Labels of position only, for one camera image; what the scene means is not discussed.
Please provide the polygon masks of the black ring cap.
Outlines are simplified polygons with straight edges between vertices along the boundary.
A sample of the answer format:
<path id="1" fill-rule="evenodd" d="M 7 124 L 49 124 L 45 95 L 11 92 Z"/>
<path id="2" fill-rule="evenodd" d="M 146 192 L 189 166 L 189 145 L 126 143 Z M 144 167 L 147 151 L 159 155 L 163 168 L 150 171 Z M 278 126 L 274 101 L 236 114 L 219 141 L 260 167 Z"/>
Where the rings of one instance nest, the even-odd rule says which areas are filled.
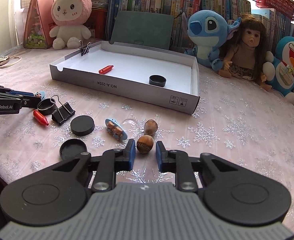
<path id="1" fill-rule="evenodd" d="M 51 115 L 57 109 L 54 99 L 47 98 L 39 102 L 37 110 L 44 116 Z"/>

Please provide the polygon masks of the brown walnut front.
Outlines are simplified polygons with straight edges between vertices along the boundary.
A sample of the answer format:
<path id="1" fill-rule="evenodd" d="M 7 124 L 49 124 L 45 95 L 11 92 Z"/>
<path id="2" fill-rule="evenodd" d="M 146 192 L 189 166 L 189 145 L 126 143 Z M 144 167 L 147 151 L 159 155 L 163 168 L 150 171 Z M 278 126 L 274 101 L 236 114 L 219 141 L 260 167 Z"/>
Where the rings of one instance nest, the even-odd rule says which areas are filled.
<path id="1" fill-rule="evenodd" d="M 136 143 L 137 150 L 141 154 L 149 153 L 152 150 L 153 145 L 154 140 L 150 135 L 141 136 Z"/>

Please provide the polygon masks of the brown walnut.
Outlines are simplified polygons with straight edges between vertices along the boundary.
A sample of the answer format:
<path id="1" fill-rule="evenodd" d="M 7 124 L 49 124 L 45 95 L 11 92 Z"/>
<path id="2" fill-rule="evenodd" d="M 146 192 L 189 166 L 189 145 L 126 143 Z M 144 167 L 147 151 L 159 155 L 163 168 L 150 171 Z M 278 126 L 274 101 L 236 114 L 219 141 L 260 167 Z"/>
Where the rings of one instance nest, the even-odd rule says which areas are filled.
<path id="1" fill-rule="evenodd" d="M 155 120 L 149 119 L 144 125 L 144 134 L 154 136 L 158 130 L 158 124 Z"/>
<path id="2" fill-rule="evenodd" d="M 141 154 L 149 153 L 152 150 L 153 145 L 154 140 L 150 135 L 141 136 L 136 143 L 137 150 Z"/>

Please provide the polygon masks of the large black binder clip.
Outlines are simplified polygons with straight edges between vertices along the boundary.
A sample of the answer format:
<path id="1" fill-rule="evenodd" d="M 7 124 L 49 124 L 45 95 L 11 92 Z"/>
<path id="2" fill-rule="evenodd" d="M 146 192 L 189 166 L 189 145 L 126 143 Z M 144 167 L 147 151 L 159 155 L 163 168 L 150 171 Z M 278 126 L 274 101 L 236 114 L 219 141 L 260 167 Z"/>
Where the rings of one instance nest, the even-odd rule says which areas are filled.
<path id="1" fill-rule="evenodd" d="M 75 110 L 72 109 L 70 104 L 68 102 L 62 103 L 58 95 L 53 95 L 50 100 L 56 106 L 56 109 L 52 112 L 52 120 L 59 126 L 75 114 Z"/>

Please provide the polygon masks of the blue bear figurine charm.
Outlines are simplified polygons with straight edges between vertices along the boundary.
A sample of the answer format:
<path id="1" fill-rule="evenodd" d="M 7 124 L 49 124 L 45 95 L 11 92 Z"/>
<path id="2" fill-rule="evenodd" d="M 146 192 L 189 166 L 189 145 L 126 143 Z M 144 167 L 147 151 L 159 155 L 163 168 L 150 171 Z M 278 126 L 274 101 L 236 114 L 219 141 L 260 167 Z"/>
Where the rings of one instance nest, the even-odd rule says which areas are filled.
<path id="1" fill-rule="evenodd" d="M 127 133 L 125 129 L 118 124 L 118 122 L 115 119 L 109 119 L 107 118 L 105 120 L 105 126 L 107 132 L 114 137 L 116 140 L 126 140 L 128 138 Z"/>

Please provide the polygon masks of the clear plastic dome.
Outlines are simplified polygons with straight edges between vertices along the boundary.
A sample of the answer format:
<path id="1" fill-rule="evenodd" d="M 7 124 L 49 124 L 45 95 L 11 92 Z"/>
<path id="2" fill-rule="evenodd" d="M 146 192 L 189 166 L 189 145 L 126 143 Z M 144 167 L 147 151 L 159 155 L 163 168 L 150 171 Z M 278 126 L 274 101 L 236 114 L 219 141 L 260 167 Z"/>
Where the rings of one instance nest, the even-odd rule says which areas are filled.
<path id="1" fill-rule="evenodd" d="M 139 138 L 144 135 L 144 122 L 135 119 L 125 119 L 121 126 L 129 138 Z"/>

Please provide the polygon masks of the black round lid shallow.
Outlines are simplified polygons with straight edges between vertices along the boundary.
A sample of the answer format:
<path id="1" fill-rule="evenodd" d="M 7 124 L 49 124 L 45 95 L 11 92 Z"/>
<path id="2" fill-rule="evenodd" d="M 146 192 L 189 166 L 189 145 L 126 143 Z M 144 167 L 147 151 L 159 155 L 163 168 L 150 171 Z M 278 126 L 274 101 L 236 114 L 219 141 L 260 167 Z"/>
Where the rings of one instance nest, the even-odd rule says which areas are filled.
<path id="1" fill-rule="evenodd" d="M 66 140 L 60 146 L 60 158 L 66 160 L 68 158 L 74 158 L 77 154 L 87 152 L 86 144 L 80 139 L 69 139 Z"/>

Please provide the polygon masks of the black round lid solid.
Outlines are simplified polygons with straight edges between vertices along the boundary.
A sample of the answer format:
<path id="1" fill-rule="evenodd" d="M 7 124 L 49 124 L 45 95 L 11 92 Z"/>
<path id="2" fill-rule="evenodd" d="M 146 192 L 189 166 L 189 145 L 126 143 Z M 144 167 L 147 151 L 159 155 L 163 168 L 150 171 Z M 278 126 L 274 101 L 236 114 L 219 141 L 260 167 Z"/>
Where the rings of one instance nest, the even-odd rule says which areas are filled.
<path id="1" fill-rule="evenodd" d="M 80 115 L 71 121 L 71 131 L 77 136 L 86 136 L 93 132 L 95 128 L 94 119 L 88 115 Z"/>

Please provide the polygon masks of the black round cup lid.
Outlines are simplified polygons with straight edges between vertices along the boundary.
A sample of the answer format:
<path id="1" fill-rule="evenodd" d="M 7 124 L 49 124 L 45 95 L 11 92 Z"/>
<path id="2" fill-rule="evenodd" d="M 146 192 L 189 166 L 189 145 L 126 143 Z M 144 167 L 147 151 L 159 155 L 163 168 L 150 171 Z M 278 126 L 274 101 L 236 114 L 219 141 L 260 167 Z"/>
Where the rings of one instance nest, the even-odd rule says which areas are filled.
<path id="1" fill-rule="evenodd" d="M 158 87 L 164 87 L 167 82 L 167 79 L 161 75 L 151 75 L 149 77 L 149 84 L 158 86 Z"/>

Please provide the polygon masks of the small black binder clip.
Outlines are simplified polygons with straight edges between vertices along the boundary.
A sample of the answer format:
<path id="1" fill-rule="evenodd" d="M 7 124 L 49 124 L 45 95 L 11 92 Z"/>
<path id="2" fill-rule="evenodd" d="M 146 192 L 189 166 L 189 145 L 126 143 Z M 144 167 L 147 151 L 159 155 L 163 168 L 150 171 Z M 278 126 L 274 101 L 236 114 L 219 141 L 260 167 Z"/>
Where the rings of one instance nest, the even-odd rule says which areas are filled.
<path id="1" fill-rule="evenodd" d="M 83 40 L 80 40 L 79 43 L 80 43 L 81 56 L 84 56 L 85 54 L 89 52 L 91 42 L 88 42 L 86 45 L 84 45 Z"/>

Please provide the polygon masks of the pink house-shaped box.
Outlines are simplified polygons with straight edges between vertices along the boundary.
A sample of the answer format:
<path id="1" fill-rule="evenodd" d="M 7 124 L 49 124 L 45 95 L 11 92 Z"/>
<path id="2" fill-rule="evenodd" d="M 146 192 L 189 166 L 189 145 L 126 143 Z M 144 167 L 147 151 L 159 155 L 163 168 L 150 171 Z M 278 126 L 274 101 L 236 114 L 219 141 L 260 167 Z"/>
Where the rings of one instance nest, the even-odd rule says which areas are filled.
<path id="1" fill-rule="evenodd" d="M 54 0 L 30 0 L 24 28 L 23 46 L 30 49 L 48 49 L 54 38 L 49 35 L 55 26 L 51 16 Z"/>

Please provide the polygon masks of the white cardboard tray box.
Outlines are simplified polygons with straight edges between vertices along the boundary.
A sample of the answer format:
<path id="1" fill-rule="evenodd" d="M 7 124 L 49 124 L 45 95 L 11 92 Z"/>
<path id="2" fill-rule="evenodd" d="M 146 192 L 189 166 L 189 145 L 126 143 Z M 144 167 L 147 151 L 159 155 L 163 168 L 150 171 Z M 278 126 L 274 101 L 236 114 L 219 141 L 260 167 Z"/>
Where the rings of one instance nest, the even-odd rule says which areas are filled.
<path id="1" fill-rule="evenodd" d="M 105 75 L 99 70 L 113 65 Z M 123 96 L 192 115 L 198 106 L 199 65 L 193 56 L 169 50 L 115 42 L 91 44 L 50 63 L 52 79 Z M 164 87 L 149 84 L 151 75 L 167 79 Z"/>

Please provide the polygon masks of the pink bunny plush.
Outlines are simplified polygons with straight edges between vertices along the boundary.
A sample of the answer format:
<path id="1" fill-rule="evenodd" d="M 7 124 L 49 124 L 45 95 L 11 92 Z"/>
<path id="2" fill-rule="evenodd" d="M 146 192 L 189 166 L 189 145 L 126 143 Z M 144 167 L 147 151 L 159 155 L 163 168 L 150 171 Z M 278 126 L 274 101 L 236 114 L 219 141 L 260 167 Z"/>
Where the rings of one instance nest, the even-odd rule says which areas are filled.
<path id="1" fill-rule="evenodd" d="M 92 11 L 91 0 L 55 0 L 51 16 L 56 24 L 49 32 L 53 48 L 79 48 L 80 42 L 90 39 L 91 31 L 84 26 Z"/>

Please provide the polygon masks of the brown-haired doll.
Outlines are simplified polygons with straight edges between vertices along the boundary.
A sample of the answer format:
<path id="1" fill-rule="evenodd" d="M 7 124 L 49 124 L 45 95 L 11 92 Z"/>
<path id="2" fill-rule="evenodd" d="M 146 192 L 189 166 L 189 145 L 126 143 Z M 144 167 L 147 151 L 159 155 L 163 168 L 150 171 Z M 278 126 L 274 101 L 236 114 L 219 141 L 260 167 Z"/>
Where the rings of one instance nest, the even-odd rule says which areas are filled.
<path id="1" fill-rule="evenodd" d="M 223 67 L 218 74 L 253 81 L 269 92 L 272 86 L 263 73 L 266 53 L 265 26 L 251 14 L 243 14 L 238 30 L 220 48 Z"/>

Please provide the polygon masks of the red plastic basket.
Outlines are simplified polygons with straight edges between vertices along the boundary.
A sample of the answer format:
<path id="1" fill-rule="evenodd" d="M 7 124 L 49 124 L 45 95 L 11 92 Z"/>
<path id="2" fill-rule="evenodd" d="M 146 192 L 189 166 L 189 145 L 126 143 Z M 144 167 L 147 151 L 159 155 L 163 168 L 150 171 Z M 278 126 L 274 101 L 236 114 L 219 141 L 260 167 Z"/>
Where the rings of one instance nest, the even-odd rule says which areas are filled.
<path id="1" fill-rule="evenodd" d="M 255 0 L 255 5 L 264 9 L 276 9 L 290 20 L 294 20 L 294 1 L 292 0 Z"/>

